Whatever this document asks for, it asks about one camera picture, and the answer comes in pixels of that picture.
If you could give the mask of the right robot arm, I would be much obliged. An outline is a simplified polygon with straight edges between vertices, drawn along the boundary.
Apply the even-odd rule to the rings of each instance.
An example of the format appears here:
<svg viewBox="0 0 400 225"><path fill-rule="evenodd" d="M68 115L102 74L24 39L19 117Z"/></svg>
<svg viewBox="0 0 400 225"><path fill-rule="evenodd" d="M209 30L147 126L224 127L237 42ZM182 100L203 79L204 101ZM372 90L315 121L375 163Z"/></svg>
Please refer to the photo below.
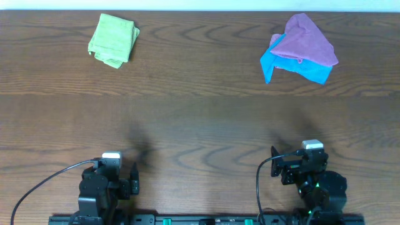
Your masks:
<svg viewBox="0 0 400 225"><path fill-rule="evenodd" d="M328 171L329 155L322 144L305 144L292 153L300 159L285 161L275 147L271 148L271 176L281 176L283 185L294 184L304 202L289 224L344 224L343 207L346 204L347 179Z"/></svg>

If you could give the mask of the purple microfibre cloth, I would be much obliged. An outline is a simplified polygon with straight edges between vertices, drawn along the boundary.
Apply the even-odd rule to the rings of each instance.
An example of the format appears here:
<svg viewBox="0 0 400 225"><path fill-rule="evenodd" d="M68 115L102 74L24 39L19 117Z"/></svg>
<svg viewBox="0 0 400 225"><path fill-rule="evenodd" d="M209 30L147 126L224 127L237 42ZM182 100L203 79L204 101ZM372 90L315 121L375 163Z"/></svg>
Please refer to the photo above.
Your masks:
<svg viewBox="0 0 400 225"><path fill-rule="evenodd" d="M333 45L304 13L293 15L287 22L283 37L271 52L277 56L312 61L331 67L338 63Z"/></svg>

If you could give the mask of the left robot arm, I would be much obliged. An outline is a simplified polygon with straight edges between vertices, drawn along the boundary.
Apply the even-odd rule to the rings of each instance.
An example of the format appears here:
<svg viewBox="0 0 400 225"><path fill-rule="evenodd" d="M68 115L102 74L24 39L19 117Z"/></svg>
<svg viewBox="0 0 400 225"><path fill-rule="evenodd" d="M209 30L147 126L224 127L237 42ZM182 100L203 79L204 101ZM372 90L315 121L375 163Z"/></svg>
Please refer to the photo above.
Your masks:
<svg viewBox="0 0 400 225"><path fill-rule="evenodd" d="M122 225L130 218L118 209L118 201L129 200L139 194L139 171L137 164L131 167L129 178L121 179L121 160L96 158L94 166L82 172L79 184L79 210L70 216L69 224Z"/></svg>

